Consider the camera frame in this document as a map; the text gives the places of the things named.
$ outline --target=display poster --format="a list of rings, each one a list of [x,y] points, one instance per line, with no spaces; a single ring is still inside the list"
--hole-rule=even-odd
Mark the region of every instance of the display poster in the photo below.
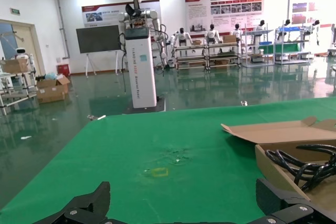
[[[133,2],[114,3],[105,5],[93,5],[82,7],[82,15],[85,27],[113,26],[118,25],[118,14],[125,13],[126,4],[133,8]],[[161,19],[160,0],[146,0],[140,3],[140,8],[144,10],[155,10]]]
[[[192,37],[204,35],[211,24],[220,34],[257,26],[263,19],[264,0],[185,0],[187,32]]]
[[[293,26],[310,25],[320,21],[319,42],[311,42],[311,52],[327,52],[331,42],[331,24],[336,22],[334,0],[289,0],[288,18]]]

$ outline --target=exit sign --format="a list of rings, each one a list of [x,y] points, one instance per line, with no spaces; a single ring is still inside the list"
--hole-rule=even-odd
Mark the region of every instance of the exit sign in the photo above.
[[[11,11],[12,14],[20,15],[20,10],[18,10],[18,9],[10,8],[10,11]]]

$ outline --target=green epoxy floor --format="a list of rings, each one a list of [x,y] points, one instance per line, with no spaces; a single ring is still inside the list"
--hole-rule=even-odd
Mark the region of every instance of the green epoxy floor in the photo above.
[[[164,77],[156,76],[156,88],[169,111],[330,97],[336,94],[333,64],[317,58],[310,66],[217,69],[208,74],[199,69],[170,70]],[[89,122],[88,114],[121,114],[131,101],[127,74],[126,93],[122,75],[74,76],[71,81],[67,101],[20,103],[0,118],[0,208]],[[32,138],[21,140],[23,136]]]

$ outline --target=screw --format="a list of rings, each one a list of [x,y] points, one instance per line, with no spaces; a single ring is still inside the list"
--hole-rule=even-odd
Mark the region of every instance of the screw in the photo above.
[[[274,219],[267,219],[267,221],[268,221],[269,223],[271,223],[271,224],[277,223],[277,221],[274,220]]]

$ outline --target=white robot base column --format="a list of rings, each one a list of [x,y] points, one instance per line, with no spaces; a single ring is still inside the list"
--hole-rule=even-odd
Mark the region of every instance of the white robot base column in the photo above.
[[[133,103],[126,113],[162,111],[165,106],[162,109],[162,102],[160,106],[157,102],[149,29],[126,30],[125,43]]]

